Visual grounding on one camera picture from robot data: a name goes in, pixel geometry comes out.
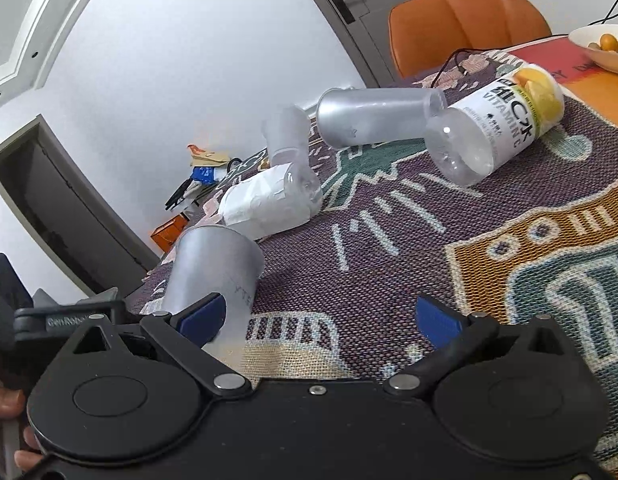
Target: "person's hand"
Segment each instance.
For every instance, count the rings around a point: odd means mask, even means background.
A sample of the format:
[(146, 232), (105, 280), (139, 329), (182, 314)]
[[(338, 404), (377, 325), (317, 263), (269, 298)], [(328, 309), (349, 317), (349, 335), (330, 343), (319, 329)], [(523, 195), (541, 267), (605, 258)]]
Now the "person's hand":
[[(25, 396), (22, 391), (11, 391), (0, 387), (0, 419), (16, 418), (25, 409)], [(29, 426), (25, 428), (24, 439), (27, 446), (38, 449), (38, 444)], [(19, 469), (28, 471), (42, 459), (38, 453), (18, 450), (14, 454), (14, 462)]]

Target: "patterned fabric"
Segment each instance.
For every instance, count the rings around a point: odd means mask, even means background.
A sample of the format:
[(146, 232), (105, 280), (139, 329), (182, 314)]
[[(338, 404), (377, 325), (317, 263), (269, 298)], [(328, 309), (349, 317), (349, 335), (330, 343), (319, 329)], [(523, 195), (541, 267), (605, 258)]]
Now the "patterned fabric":
[[(469, 65), (445, 77), (449, 102), (511, 69)], [(266, 163), (257, 153), (218, 189)], [(310, 163), (323, 211), (260, 241), (242, 371), (387, 378), (432, 350), (414, 321), (420, 292), (501, 322), (547, 312), (608, 393), (596, 457), (618, 477), (618, 128), (567, 98), (559, 126), (471, 189), (442, 178), (421, 139), (332, 150), (313, 132)], [(135, 312), (159, 309), (172, 259)]]

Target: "black cable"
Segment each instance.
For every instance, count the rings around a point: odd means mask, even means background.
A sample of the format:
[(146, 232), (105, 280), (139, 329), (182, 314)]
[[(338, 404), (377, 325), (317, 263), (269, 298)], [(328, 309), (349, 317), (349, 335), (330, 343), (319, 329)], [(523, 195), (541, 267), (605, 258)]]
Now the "black cable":
[(597, 20), (596, 22), (589, 23), (589, 25), (595, 25), (596, 23), (605, 23), (606, 20), (612, 20), (613, 18), (616, 18), (618, 14), (616, 16), (611, 16), (611, 13), (614, 12), (614, 9), (617, 4), (618, 4), (618, 0), (615, 0), (613, 7), (609, 9), (609, 12), (606, 14), (606, 16), (602, 20)]
[[(611, 15), (612, 12), (614, 12), (615, 7), (618, 4), (618, 0), (615, 0), (614, 6), (611, 7), (611, 9), (609, 9), (609, 12), (606, 14), (606, 16), (604, 18), (602, 18), (602, 20), (597, 20), (596, 22), (591, 22), (589, 23), (589, 25), (595, 25), (597, 23), (605, 23), (607, 20), (613, 20), (614, 18), (618, 17), (618, 13), (614, 14), (613, 16)], [(568, 36), (567, 34), (551, 34), (551, 36), (545, 36), (544, 38), (538, 38), (535, 41), (539, 41), (539, 40), (548, 40), (549, 38), (558, 38), (561, 36)], [(458, 54), (460, 54), (461, 52), (488, 52), (490, 50), (504, 50), (506, 48), (510, 48), (513, 45), (509, 45), (509, 46), (502, 46), (502, 47), (494, 47), (494, 48), (458, 48), (457, 50), (454, 50), (451, 55), (447, 58), (447, 60), (445, 61), (445, 63), (442, 65), (442, 67), (440, 68), (438, 74), (435, 76), (435, 78), (433, 79), (433, 81), (431, 82), (431, 88), (436, 86), (436, 83), (438, 82), (438, 79), (440, 79), (440, 76), (442, 75), (442, 72), (445, 71), (445, 69), (447, 68), (447, 65), (449, 64), (449, 62), (451, 61), (451, 59), (454, 59), (455, 62), (455, 66), (458, 69), (461, 69), (461, 61), (458, 62)]]
[[(535, 41), (548, 40), (549, 38), (558, 38), (558, 37), (561, 37), (561, 36), (566, 36), (566, 34), (551, 34), (551, 36), (545, 36), (544, 38), (538, 38)], [(512, 46), (514, 46), (514, 45), (501, 46), (501, 47), (492, 47), (492, 48), (458, 48), (457, 50), (454, 50), (451, 53), (451, 55), (447, 58), (447, 60), (444, 62), (444, 64), (440, 68), (440, 70), (438, 71), (438, 75), (436, 75), (436, 77), (431, 82), (431, 88), (434, 88), (436, 86), (436, 83), (438, 82), (438, 79), (440, 79), (440, 76), (442, 75), (442, 72), (445, 71), (445, 68), (447, 67), (447, 65), (449, 64), (449, 62), (451, 61), (452, 58), (455, 61), (455, 66), (460, 68), (460, 63), (461, 62), (458, 62), (458, 54), (460, 54), (461, 52), (466, 52), (468, 54), (471, 53), (471, 52), (489, 52), (490, 50), (504, 50), (505, 48), (510, 48)]]
[(602, 20), (597, 20), (596, 22), (591, 22), (591, 23), (589, 23), (589, 25), (597, 25), (598, 23), (604, 23), (604, 22), (606, 22), (608, 20), (612, 20), (612, 19), (617, 18), (617, 17), (618, 17), (618, 13), (614, 14), (613, 16), (609, 16), (608, 18), (604, 18)]

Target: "door frame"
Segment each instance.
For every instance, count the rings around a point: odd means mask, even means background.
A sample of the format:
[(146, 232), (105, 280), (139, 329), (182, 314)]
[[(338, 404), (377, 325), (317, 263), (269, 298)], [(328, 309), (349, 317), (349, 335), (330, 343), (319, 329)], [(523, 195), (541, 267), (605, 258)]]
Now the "door frame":
[(353, 65), (358, 70), (362, 81), (364, 81), (365, 85), (368, 88), (378, 88), (380, 86), (378, 84), (377, 79), (375, 78), (373, 72), (369, 68), (365, 57), (360, 52), (356, 41), (353, 39), (347, 26), (342, 21), (340, 17), (340, 13), (333, 7), (333, 4), (330, 0), (313, 0), (317, 7), (320, 9), (323, 16), (327, 19), (327, 22), (336, 33), (336, 36), (342, 43), (347, 54), (351, 58)]
[[(58, 166), (58, 171), (64, 170), (73, 177), (70, 182), (70, 187), (73, 187), (78, 197), (83, 200), (84, 204), (91, 213), (99, 220), (103, 227), (110, 232), (112, 237), (126, 250), (137, 263), (145, 270), (153, 269), (157, 266), (160, 258), (136, 235), (120, 216), (105, 202), (103, 197), (98, 193), (96, 188), (87, 180), (83, 172), (76, 165), (73, 159), (65, 151), (63, 145), (58, 138), (53, 134), (53, 131), (42, 117), (38, 115), (33, 121), (23, 126), (13, 135), (0, 143), (0, 155), (12, 152), (23, 142), (25, 142), (28, 134), (32, 134), (32, 130), (41, 130), (44, 134), (45, 141), (49, 142), (51, 149), (55, 152), (54, 155), (59, 155), (58, 160), (52, 160), (52, 163)], [(87, 286), (83, 280), (71, 270), (67, 264), (49, 247), (38, 232), (33, 228), (25, 215), (20, 211), (12, 197), (7, 193), (2, 182), (0, 181), (0, 196), (7, 204), (7, 207), (16, 216), (20, 224), (25, 228), (29, 236), (38, 244), (43, 252), (56, 264), (56, 266), (82, 290), (87, 296), (94, 295), (94, 292)]]

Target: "bowl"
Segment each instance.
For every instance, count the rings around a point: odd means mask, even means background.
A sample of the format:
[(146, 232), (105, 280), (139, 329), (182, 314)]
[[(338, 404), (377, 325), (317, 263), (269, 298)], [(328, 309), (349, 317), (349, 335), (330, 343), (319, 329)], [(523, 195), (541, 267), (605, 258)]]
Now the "bowl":
[(588, 25), (587, 27), (580, 27), (569, 34), (569, 41), (578, 46), (581, 46), (585, 51), (585, 54), (596, 65), (608, 70), (609, 72), (615, 72), (618, 74), (618, 53), (607, 52), (604, 50), (594, 50), (588, 48), (589, 43), (600, 44), (600, 36), (603, 34), (613, 34), (618, 40), (618, 25)]

